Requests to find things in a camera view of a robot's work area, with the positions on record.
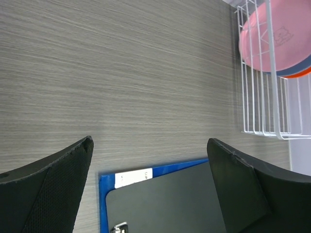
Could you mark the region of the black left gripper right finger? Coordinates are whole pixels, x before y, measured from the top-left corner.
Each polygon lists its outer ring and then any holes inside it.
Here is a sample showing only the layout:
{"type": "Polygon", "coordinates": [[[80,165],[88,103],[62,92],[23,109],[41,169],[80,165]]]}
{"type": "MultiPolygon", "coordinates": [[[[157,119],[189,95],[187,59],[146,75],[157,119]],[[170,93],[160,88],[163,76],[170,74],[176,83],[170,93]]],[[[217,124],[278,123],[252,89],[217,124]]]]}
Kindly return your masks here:
{"type": "Polygon", "coordinates": [[[211,138],[207,155],[228,233],[309,233],[311,178],[211,138]]]}

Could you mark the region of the pink plate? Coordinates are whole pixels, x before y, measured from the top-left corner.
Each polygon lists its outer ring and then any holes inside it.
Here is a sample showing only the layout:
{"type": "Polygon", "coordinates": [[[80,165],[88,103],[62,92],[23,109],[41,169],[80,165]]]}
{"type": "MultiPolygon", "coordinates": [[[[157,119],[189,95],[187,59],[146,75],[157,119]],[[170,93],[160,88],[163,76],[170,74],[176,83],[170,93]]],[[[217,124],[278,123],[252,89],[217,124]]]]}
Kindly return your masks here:
{"type": "MultiPolygon", "coordinates": [[[[285,70],[311,55],[311,2],[271,1],[276,71],[285,70]]],[[[266,4],[262,3],[244,24],[239,50],[245,63],[271,73],[266,4]]]]}

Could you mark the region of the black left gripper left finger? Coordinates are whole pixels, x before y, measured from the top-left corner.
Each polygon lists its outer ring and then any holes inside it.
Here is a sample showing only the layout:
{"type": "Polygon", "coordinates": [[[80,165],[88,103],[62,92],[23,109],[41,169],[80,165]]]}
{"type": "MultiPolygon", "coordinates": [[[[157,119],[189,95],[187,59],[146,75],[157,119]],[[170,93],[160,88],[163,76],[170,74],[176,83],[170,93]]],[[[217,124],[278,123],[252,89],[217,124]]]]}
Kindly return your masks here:
{"type": "Polygon", "coordinates": [[[2,233],[73,232],[92,159],[87,136],[67,148],[0,175],[2,233]]]}

